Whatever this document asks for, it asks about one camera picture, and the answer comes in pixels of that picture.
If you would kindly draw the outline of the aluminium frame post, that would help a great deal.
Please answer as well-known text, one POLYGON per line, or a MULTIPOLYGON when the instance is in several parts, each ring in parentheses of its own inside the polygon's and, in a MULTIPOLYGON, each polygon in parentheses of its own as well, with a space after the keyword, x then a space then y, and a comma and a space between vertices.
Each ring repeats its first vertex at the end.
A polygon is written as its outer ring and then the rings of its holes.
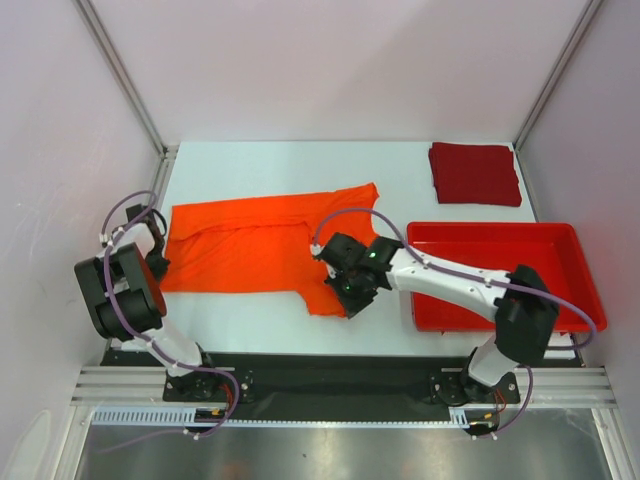
POLYGON ((135 82, 123 61, 116 44, 114 43, 96 6, 94 5, 94 2, 90 0, 73 0, 72 4, 79 13, 89 35, 102 55, 107 68, 114 77, 116 84, 118 85, 126 102, 129 104, 134 117, 140 124, 142 131, 151 144, 154 152, 160 159, 163 159, 168 152, 168 146, 163 141, 159 129, 152 119, 143 97, 135 85, 135 82))
POLYGON ((605 4, 606 1, 604 0, 588 0, 585 2, 574 26, 554 61, 549 74, 547 75, 539 94, 529 109, 529 112, 512 142, 515 152, 521 151, 524 147, 528 137, 543 114, 544 109, 551 100, 552 95, 559 86, 565 72, 569 68, 571 61, 577 54, 581 44, 584 42, 593 23, 605 4))

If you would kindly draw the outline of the right aluminium frame post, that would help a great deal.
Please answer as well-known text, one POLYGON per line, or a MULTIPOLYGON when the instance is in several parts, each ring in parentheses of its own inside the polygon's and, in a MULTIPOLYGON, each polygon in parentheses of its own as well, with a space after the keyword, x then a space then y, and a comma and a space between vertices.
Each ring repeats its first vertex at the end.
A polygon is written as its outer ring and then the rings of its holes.
POLYGON ((574 26, 554 61, 549 74, 547 75, 539 94, 529 109, 529 112, 512 142, 515 152, 521 151, 524 147, 528 137, 543 114, 544 109, 551 100, 552 95, 559 86, 565 72, 569 68, 571 61, 577 54, 581 44, 584 42, 593 23, 605 4, 606 1, 604 0, 588 0, 585 2, 574 26))

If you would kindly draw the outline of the aluminium front rail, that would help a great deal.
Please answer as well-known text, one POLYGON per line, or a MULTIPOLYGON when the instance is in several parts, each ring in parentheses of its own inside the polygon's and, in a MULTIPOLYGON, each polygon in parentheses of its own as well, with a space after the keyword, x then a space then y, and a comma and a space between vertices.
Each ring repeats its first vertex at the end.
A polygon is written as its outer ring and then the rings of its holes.
MULTIPOLYGON (((156 406, 165 371, 152 366, 89 366, 81 369, 74 406, 156 406)), ((602 368, 537 368, 529 406, 534 409, 613 409, 617 402, 602 368)))

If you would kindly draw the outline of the left aluminium frame post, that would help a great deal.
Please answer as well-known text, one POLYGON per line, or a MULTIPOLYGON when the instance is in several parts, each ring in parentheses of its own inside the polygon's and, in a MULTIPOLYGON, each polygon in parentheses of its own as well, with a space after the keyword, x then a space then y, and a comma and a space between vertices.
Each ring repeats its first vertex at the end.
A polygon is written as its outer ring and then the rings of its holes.
POLYGON ((94 5, 94 2, 90 0, 73 0, 72 4, 79 13, 89 35, 102 55, 107 68, 114 77, 116 84, 118 85, 126 102, 129 104, 134 117, 140 124, 142 131, 151 144, 154 152, 160 159, 163 159, 168 152, 168 146, 163 141, 159 129, 152 119, 143 97, 135 85, 135 82, 123 61, 116 44, 114 43, 96 6, 94 5))

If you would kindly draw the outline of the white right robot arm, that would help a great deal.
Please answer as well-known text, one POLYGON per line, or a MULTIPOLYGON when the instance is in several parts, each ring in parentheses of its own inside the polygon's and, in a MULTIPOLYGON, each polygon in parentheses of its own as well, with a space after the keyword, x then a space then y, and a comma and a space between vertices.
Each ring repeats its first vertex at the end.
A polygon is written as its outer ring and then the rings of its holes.
POLYGON ((466 402, 483 402, 517 366, 540 362, 559 316, 546 285, 527 266, 483 271, 421 253, 399 240, 378 236, 365 245, 342 233, 323 246, 312 245, 311 253, 326 265, 325 282, 348 317, 385 289, 426 295, 493 323, 494 334, 472 351, 459 375, 466 402))

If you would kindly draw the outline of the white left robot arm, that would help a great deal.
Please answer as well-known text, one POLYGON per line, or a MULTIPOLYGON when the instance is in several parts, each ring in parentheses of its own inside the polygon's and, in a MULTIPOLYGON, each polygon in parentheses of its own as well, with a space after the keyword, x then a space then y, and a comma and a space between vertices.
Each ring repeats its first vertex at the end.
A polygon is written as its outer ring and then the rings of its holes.
POLYGON ((131 342, 165 368, 166 401, 222 401, 232 405, 233 377, 166 319, 160 281, 168 272, 163 256, 167 223, 150 205, 126 209, 127 222, 102 230, 102 250, 74 266, 91 322, 107 340, 131 342))

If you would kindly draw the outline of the orange t shirt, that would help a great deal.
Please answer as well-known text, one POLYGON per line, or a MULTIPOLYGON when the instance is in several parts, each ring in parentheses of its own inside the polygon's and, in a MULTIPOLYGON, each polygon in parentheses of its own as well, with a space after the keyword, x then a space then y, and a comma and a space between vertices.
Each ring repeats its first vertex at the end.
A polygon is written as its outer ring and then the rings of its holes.
POLYGON ((315 316, 345 314, 314 244, 336 233, 362 243, 376 233, 373 183, 330 192, 183 204, 173 207, 161 282, 165 293, 295 292, 315 316))

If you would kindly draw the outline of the folded dark red t shirt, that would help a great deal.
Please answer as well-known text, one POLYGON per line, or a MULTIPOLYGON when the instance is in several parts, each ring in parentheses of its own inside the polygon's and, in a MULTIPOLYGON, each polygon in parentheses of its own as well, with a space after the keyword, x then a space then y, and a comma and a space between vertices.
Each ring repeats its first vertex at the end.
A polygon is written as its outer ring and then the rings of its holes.
POLYGON ((507 146, 434 142, 428 158, 440 204, 521 206, 514 155, 507 146))

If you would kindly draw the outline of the red plastic tray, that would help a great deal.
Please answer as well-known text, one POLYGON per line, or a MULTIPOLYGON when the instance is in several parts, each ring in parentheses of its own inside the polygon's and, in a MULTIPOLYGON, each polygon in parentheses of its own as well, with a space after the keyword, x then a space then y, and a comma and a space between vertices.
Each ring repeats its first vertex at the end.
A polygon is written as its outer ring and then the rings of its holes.
MULTIPOLYGON (((582 309, 597 331, 608 326, 604 308, 574 228, 565 223, 429 223, 407 227, 411 246, 432 256, 491 270, 532 267, 551 293, 582 309)), ((413 321, 421 332, 489 332, 494 325, 462 307, 412 295, 413 321)), ((588 333, 588 325, 561 307, 557 333, 588 333)))

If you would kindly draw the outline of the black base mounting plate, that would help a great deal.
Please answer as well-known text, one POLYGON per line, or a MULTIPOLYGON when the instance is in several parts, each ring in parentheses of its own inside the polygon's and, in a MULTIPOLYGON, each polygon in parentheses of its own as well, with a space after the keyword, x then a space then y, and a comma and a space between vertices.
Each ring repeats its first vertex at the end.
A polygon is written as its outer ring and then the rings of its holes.
POLYGON ((493 404, 460 384, 463 357, 213 353, 240 387, 235 420, 272 422, 443 421, 450 409, 493 404))

